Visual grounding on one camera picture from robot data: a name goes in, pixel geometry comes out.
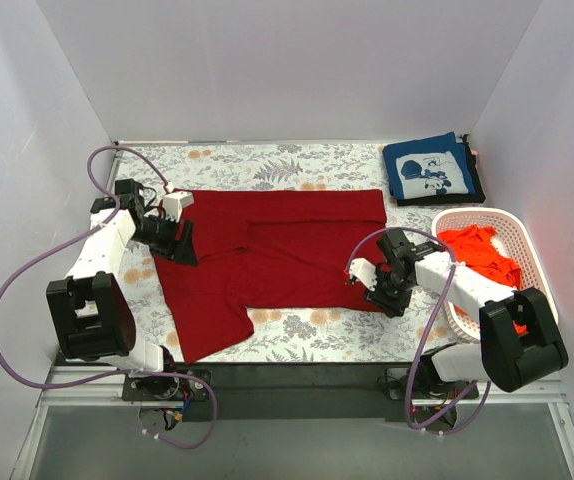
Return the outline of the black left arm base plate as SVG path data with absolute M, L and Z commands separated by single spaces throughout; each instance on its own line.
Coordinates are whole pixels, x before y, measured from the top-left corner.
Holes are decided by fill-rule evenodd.
M 209 393 L 205 385 L 211 381 L 209 370 L 186 370 L 180 373 L 191 376 L 191 379 L 177 377 L 161 377 L 138 374 L 127 376 L 123 383 L 121 399 L 128 402 L 144 401 L 206 401 Z

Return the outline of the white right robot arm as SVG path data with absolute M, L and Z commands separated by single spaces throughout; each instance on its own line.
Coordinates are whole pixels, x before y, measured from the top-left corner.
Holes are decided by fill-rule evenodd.
M 546 293 L 497 283 L 456 259 L 442 240 L 428 235 L 411 242 L 408 228 L 383 228 L 371 233 L 383 262 L 374 264 L 352 255 L 348 279 L 360 282 L 365 299 L 388 317 L 409 306 L 415 287 L 430 290 L 438 302 L 462 309 L 479 327 L 475 343 L 456 343 L 420 352 L 415 361 L 421 389 L 442 397 L 457 381 L 489 382 L 511 393 L 561 371 L 569 355 Z

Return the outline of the dark red t-shirt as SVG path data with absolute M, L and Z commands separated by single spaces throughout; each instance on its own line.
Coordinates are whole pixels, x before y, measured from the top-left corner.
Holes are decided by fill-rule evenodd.
M 196 191 L 185 212 L 197 265 L 154 262 L 183 359 L 202 360 L 254 332 L 247 311 L 375 311 L 346 262 L 387 216 L 379 190 Z

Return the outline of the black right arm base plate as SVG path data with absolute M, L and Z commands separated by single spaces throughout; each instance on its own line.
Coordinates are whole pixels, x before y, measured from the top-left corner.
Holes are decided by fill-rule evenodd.
M 403 400 L 409 380 L 409 367 L 391 367 L 376 380 L 377 387 L 391 400 Z M 414 378 L 412 398 L 414 400 L 452 400 L 468 386 L 467 381 L 443 382 L 426 373 L 418 372 Z

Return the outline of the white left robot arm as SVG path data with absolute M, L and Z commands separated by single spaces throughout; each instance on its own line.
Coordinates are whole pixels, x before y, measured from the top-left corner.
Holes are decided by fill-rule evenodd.
M 114 195 L 94 201 L 91 235 L 65 278 L 48 284 L 46 299 L 66 359 L 103 361 L 135 375 L 149 371 L 145 387 L 155 398 L 167 400 L 180 386 L 171 369 L 173 356 L 137 333 L 118 274 L 131 241 L 163 259 L 196 266 L 193 222 L 182 218 L 194 199 L 188 191 L 171 191 L 154 213 L 143 192 L 144 186 L 133 179 L 118 180 Z

